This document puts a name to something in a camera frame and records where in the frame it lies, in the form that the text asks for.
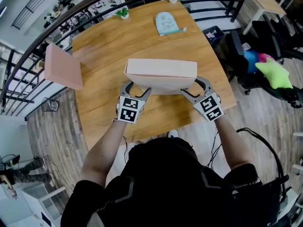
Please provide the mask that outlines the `person's black shirt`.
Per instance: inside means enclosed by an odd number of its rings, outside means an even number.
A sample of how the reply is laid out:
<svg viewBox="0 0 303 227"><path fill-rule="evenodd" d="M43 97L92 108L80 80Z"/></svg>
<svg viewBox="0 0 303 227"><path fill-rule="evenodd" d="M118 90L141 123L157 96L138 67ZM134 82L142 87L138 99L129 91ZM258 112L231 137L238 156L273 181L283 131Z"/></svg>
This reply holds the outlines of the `person's black shirt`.
<svg viewBox="0 0 303 227"><path fill-rule="evenodd" d="M235 197L260 185L252 164L220 177L186 141L157 138L133 147L106 187L79 181L61 227L87 227L94 213L104 227L235 227Z"/></svg>

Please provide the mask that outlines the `blue pillow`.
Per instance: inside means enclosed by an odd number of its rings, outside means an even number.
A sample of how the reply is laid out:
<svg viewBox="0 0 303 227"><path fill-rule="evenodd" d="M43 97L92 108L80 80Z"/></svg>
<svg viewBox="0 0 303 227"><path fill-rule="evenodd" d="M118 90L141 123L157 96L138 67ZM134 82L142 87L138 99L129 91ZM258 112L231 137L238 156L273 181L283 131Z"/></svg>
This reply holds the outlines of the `blue pillow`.
<svg viewBox="0 0 303 227"><path fill-rule="evenodd" d="M248 74L252 74L258 71L255 66L259 62L258 53L255 50L244 51L244 58L248 61Z"/></svg>

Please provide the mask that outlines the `black equipment pack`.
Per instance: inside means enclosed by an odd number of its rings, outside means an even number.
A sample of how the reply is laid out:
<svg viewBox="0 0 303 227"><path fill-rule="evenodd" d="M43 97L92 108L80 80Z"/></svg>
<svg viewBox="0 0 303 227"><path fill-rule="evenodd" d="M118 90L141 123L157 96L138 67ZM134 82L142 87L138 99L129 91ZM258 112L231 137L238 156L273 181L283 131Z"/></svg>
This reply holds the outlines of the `black equipment pack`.
<svg viewBox="0 0 303 227"><path fill-rule="evenodd" d="M235 227L273 227L287 202L285 182L288 176L238 193Z"/></svg>

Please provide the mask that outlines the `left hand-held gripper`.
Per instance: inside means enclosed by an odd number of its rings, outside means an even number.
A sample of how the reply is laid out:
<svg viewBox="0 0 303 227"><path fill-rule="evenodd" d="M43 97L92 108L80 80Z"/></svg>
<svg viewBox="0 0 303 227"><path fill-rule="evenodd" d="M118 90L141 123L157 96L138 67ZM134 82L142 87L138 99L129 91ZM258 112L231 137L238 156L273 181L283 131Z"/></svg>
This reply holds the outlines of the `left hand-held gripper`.
<svg viewBox="0 0 303 227"><path fill-rule="evenodd" d="M151 88L145 90L141 96L130 97L130 91L134 83L126 81L120 88L117 120L126 123L136 123L142 114L145 102L151 94Z"/></svg>

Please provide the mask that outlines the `black office chair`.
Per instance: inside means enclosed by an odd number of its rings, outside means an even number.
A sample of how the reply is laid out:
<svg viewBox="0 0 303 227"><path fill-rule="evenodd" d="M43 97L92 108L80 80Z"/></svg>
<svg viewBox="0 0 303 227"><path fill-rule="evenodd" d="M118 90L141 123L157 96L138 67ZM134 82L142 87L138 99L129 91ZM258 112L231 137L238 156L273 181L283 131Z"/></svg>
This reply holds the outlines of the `black office chair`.
<svg viewBox="0 0 303 227"><path fill-rule="evenodd" d="M242 47L240 36L237 32L233 31L227 34L225 43L227 47L225 55L227 61L224 64L230 66L232 69L229 71L229 81L236 78L238 84L245 89L245 94L247 95L250 94L252 89L261 88L271 96L287 101L293 108L303 107L303 88L299 89L293 86L293 88L273 89L261 71L258 70L252 74L247 73L248 61L244 58L245 50Z"/></svg>
<svg viewBox="0 0 303 227"><path fill-rule="evenodd" d="M278 21L263 16L263 21L253 21L258 39L263 43L264 53L275 60L297 59L303 61L303 30L293 24L295 33L290 34L286 21L277 16Z"/></svg>

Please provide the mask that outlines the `pink box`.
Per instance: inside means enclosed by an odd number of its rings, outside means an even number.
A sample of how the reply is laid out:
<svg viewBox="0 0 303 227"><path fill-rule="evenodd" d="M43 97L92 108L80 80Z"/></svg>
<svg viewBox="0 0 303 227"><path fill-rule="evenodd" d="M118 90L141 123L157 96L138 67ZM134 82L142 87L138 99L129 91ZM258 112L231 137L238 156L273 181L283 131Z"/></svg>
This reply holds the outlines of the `pink box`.
<svg viewBox="0 0 303 227"><path fill-rule="evenodd" d="M45 79L74 90L82 89L80 61L59 46L48 45L45 52Z"/></svg>

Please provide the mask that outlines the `white side table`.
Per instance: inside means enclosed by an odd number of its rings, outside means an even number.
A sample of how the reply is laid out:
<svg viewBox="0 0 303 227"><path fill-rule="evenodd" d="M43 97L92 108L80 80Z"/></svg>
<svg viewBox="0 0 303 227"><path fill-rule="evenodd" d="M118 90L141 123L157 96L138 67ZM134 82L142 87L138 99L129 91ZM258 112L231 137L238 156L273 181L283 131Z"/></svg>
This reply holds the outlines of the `white side table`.
<svg viewBox="0 0 303 227"><path fill-rule="evenodd" d="M17 189L14 200L0 185L0 223L5 227L60 227L62 214L54 198L65 190L63 186L49 191L42 183Z"/></svg>

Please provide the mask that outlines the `pink pillow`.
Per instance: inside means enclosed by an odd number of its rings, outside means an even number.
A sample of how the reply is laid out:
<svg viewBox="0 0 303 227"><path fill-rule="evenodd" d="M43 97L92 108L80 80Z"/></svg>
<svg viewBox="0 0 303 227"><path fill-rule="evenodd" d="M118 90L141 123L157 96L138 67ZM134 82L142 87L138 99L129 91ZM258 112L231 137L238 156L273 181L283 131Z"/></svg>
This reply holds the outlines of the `pink pillow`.
<svg viewBox="0 0 303 227"><path fill-rule="evenodd" d="M261 63L266 63L267 59L271 59L273 61L275 61L274 58L272 58L270 55L265 54L265 53L258 53L258 61Z"/></svg>

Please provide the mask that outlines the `cream box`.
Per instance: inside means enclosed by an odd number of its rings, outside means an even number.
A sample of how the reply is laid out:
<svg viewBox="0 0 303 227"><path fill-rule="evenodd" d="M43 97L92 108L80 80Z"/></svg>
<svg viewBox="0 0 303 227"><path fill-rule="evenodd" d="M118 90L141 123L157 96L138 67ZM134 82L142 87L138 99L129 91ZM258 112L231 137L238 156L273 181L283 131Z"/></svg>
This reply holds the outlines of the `cream box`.
<svg viewBox="0 0 303 227"><path fill-rule="evenodd" d="M142 91L151 88L152 95L178 95L197 78L195 61L167 59L128 59L125 75Z"/></svg>

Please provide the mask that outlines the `person's right forearm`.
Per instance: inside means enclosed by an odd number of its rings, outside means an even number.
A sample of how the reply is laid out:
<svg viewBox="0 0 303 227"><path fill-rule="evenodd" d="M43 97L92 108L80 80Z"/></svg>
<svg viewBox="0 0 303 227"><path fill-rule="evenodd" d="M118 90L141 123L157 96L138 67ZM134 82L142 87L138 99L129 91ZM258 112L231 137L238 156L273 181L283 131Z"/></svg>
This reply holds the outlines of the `person's right forearm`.
<svg viewBox="0 0 303 227"><path fill-rule="evenodd" d="M252 164L252 153L225 115L215 121L221 140L223 152L230 169L233 170L241 165Z"/></svg>

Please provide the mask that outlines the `person's left forearm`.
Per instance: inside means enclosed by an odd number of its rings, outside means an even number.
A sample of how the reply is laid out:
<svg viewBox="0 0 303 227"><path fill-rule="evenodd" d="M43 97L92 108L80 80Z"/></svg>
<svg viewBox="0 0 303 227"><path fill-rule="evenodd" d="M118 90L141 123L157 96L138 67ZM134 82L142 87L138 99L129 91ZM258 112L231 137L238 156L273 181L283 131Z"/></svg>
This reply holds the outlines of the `person's left forearm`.
<svg viewBox="0 0 303 227"><path fill-rule="evenodd" d="M104 135L90 149L85 157L79 180L87 180L105 187L107 175L115 157L127 123L113 121Z"/></svg>

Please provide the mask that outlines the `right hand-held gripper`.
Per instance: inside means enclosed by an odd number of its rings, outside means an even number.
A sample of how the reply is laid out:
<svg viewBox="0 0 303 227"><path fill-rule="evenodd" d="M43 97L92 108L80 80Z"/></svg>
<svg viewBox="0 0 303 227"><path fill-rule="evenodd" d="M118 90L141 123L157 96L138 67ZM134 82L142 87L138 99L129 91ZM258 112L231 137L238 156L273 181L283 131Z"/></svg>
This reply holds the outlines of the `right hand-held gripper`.
<svg viewBox="0 0 303 227"><path fill-rule="evenodd" d="M203 89L203 95L192 95L185 89L181 89L181 94L194 105L194 109L202 115L208 122L213 122L224 115L221 108L220 98L213 92L212 85L206 78L197 76L195 82Z"/></svg>

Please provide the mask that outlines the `green star pillow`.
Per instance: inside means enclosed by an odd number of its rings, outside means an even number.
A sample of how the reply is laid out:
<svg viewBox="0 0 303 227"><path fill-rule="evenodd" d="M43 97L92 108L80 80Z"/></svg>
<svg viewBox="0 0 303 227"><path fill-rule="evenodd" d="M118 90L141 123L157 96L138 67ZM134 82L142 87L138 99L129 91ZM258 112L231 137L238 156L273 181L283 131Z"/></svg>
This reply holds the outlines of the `green star pillow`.
<svg viewBox="0 0 303 227"><path fill-rule="evenodd" d="M289 79L288 70L282 67L275 60L266 58L266 62L258 62L255 66L269 81L269 84L273 89L293 88Z"/></svg>

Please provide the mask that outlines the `light blue pencil pouch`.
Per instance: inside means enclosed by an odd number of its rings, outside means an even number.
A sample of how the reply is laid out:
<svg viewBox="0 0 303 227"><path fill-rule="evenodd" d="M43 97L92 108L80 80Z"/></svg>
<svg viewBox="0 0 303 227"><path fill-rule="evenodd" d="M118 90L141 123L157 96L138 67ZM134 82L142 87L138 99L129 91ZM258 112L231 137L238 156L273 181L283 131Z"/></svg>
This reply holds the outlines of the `light blue pencil pouch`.
<svg viewBox="0 0 303 227"><path fill-rule="evenodd" d="M170 35L174 33L185 32L187 28L180 29L169 12L160 12L155 18L156 28L159 36Z"/></svg>

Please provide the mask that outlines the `black storage bin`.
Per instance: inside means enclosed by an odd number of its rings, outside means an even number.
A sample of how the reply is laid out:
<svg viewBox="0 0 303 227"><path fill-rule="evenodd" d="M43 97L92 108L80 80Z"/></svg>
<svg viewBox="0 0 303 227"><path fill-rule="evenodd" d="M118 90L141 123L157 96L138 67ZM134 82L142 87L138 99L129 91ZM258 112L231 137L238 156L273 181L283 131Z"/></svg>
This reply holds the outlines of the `black storage bin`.
<svg viewBox="0 0 303 227"><path fill-rule="evenodd" d="M225 35L224 32L218 26L212 26L210 28L204 29L202 32L210 43Z"/></svg>

